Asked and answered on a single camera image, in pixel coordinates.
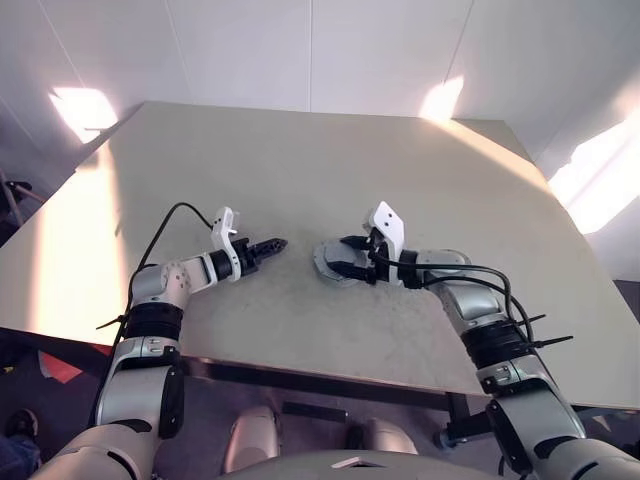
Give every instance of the white tabletop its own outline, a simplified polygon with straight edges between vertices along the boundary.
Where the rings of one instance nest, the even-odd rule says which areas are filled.
[[[183,353],[414,387],[479,393],[474,367],[425,292],[338,289],[319,242],[362,234],[386,200],[406,247],[453,248],[507,273],[573,403],[640,407],[640,329],[538,170],[468,128],[420,119],[146,104],[0,249],[4,327],[110,344],[94,327],[125,305],[127,278],[178,201],[241,212],[252,241],[285,252],[195,295]],[[211,250],[177,214],[151,260]]]

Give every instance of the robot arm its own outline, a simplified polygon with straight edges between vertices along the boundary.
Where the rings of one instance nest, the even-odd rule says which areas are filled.
[[[364,227],[368,237],[320,246],[314,253],[318,270],[338,283],[356,279],[374,285],[383,280],[427,288],[438,296],[477,368],[482,389],[493,397],[487,416],[513,471],[554,480],[640,478],[640,462],[586,438],[536,351],[557,340],[534,342],[489,287],[465,282],[465,272],[474,270],[465,255],[404,249],[404,223],[385,202],[368,215]]]
[[[182,425],[184,378],[180,328],[189,297],[219,282],[235,282],[281,252],[285,240],[255,245],[231,241],[234,214],[218,211],[211,238],[215,251],[149,266],[132,281],[131,309],[100,393],[95,427],[66,445],[33,478],[151,478],[160,442]]]

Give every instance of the jeans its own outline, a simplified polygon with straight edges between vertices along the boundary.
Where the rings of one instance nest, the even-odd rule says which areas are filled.
[[[0,436],[0,480],[25,480],[40,466],[40,449],[29,437]]]

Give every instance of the person's leg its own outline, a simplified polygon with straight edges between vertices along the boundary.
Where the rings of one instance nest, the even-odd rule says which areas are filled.
[[[0,479],[23,480],[40,466],[40,449],[35,443],[38,420],[30,410],[15,412],[0,437]]]

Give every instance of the white wall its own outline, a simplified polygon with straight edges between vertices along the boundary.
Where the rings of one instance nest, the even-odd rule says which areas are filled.
[[[637,0],[0,0],[0,162],[45,193],[70,175],[58,86],[100,89],[120,115],[165,100],[415,116],[462,76],[455,115],[506,121],[550,176],[640,104],[638,20]],[[611,274],[640,280],[640,262],[607,260],[614,243]]]

